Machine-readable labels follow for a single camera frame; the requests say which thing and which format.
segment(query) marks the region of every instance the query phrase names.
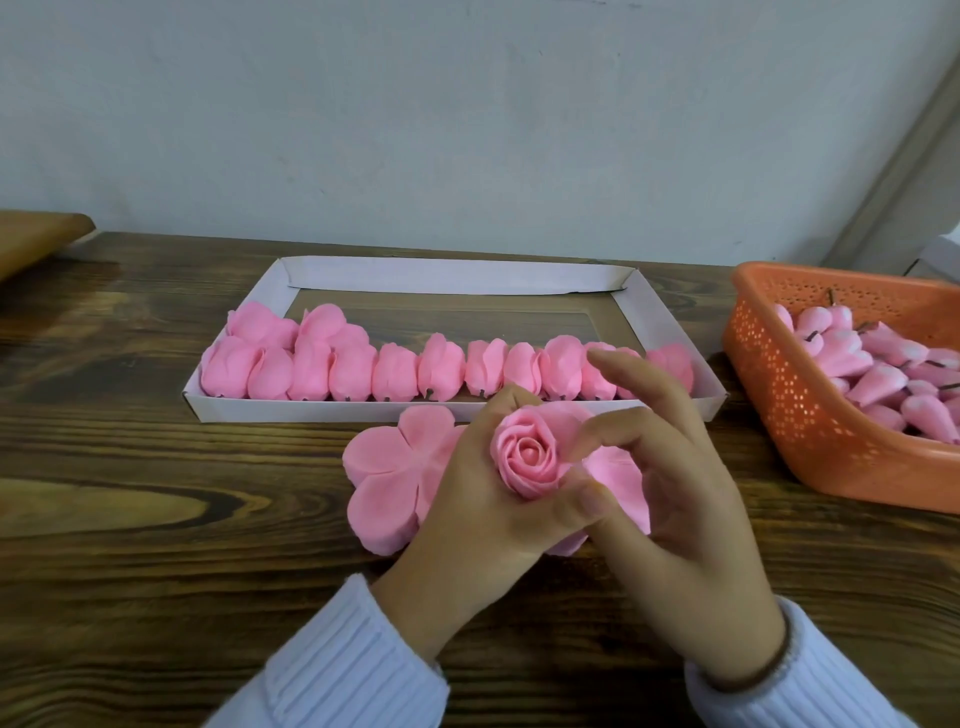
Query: orange basket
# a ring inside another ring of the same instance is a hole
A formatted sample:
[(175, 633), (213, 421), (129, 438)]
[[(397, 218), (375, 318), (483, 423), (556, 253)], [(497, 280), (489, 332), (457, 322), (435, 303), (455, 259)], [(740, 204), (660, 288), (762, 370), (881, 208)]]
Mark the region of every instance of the orange basket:
[(774, 312), (838, 303), (854, 324), (883, 321), (903, 336), (960, 350), (960, 286), (824, 268), (743, 263), (724, 351), (787, 466), (835, 496), (960, 513), (960, 446), (877, 425), (845, 400)]

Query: pink rose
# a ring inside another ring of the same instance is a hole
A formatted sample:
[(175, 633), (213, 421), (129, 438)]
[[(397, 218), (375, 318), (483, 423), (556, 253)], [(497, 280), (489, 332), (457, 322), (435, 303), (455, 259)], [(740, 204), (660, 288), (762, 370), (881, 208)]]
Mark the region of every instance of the pink rose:
[[(599, 349), (603, 352), (614, 352), (616, 347), (611, 344), (605, 344), (602, 341), (591, 341), (584, 345), (584, 349)], [(612, 400), (616, 396), (616, 385), (606, 381), (600, 374), (600, 370), (584, 362), (584, 369), (581, 373), (580, 393), (585, 400)]]
[(211, 397), (242, 400), (247, 396), (250, 372), (263, 350), (238, 336), (225, 336), (200, 359), (200, 387)]
[(464, 350), (441, 333), (427, 339), (417, 365), (417, 385), (427, 400), (448, 401), (464, 386)]
[[(491, 457), (504, 484), (526, 500), (543, 497), (558, 488), (575, 463), (564, 460), (583, 422), (590, 413), (571, 401), (526, 405), (507, 415), (491, 441)], [(650, 532), (650, 514), (643, 496), (643, 476), (630, 455), (620, 448), (600, 448), (580, 465), (616, 496), (620, 506), (645, 533)], [(569, 555), (583, 543), (574, 534), (548, 553)]]
[(538, 395), (542, 389), (540, 352), (525, 341), (514, 344), (503, 362), (503, 381)]
[(247, 391), (251, 400), (289, 400), (287, 390), (293, 379), (293, 357), (281, 347), (270, 347), (250, 372)]
[(580, 394), (587, 350), (576, 336), (554, 336), (540, 355), (540, 381), (551, 400), (576, 400)]
[(330, 394), (336, 401), (365, 401), (372, 393), (376, 347), (361, 344), (333, 351)]
[(242, 303), (227, 314), (227, 333), (238, 336), (248, 344), (267, 349), (293, 349), (300, 326), (296, 321), (277, 316), (263, 303)]
[(410, 401), (417, 396), (417, 355), (397, 344), (384, 344), (373, 366), (373, 398)]
[(323, 401), (330, 393), (330, 347), (323, 339), (297, 339), (293, 381), (287, 395), (295, 401)]
[(475, 397), (491, 397), (503, 388), (503, 363), (507, 342), (503, 339), (471, 341), (467, 346), (467, 370), (464, 380)]

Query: finger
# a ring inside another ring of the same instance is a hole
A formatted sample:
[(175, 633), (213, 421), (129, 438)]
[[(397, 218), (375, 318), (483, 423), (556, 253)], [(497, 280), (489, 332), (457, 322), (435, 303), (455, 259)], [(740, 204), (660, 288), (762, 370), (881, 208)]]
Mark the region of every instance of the finger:
[(613, 493), (583, 476), (568, 480), (549, 496), (518, 503), (511, 526), (519, 544), (542, 553), (618, 509)]
[(582, 460), (601, 447), (623, 448), (643, 469), (692, 493), (707, 489), (704, 455), (675, 427), (648, 407), (631, 407), (591, 417), (584, 422), (564, 459)]
[(542, 401), (523, 387), (507, 384), (477, 413), (461, 439), (488, 446), (493, 439), (493, 432), (503, 418), (526, 404), (537, 405), (542, 404)]
[(587, 352), (590, 364), (608, 382), (633, 392), (691, 442), (713, 449), (704, 420), (681, 383), (646, 359), (624, 352)]

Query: hand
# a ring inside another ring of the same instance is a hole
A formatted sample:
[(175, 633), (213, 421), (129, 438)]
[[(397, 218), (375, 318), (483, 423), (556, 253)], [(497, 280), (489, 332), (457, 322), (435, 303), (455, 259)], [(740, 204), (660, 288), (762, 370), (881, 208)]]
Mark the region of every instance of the hand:
[(420, 532), (371, 587), (387, 619), (428, 663), (544, 551), (617, 507), (610, 491), (579, 471), (536, 501), (507, 489), (490, 443), (500, 421), (524, 404), (541, 402), (508, 385), (481, 410), (460, 437)]
[(587, 533), (664, 640), (718, 688), (745, 688), (778, 661), (786, 624), (736, 483), (679, 382), (621, 352), (588, 358), (648, 407), (587, 420), (566, 459), (627, 450), (643, 471), (652, 532), (616, 508)]

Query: pink flower petal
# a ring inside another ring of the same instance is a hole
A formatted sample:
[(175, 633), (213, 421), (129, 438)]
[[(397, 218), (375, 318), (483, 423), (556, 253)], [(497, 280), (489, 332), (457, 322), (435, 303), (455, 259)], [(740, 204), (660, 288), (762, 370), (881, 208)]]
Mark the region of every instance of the pink flower petal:
[(417, 534), (416, 470), (370, 475), (353, 492), (347, 521), (363, 547), (390, 556)]
[(295, 401), (323, 401), (330, 393), (330, 347), (322, 339), (298, 339), (293, 381), (287, 395)]
[(333, 399), (365, 401), (372, 392), (375, 361), (376, 349), (370, 344), (335, 349), (329, 380)]
[(373, 398), (411, 401), (417, 396), (417, 355), (397, 344), (384, 344), (373, 366)]
[(200, 386), (211, 397), (241, 400), (263, 350), (237, 336), (225, 336), (201, 358)]
[(328, 341), (347, 325), (347, 317), (336, 303), (323, 303), (312, 311), (303, 311), (300, 335)]
[(453, 429), (453, 413), (439, 404), (418, 404), (400, 413), (396, 428), (407, 444), (425, 459), (438, 448)]
[(343, 460), (347, 477), (356, 487), (371, 475), (410, 470), (414, 452), (396, 427), (368, 427), (347, 443)]
[(281, 347), (264, 350), (250, 372), (247, 391), (251, 400), (289, 400), (287, 390), (293, 383), (294, 360)]

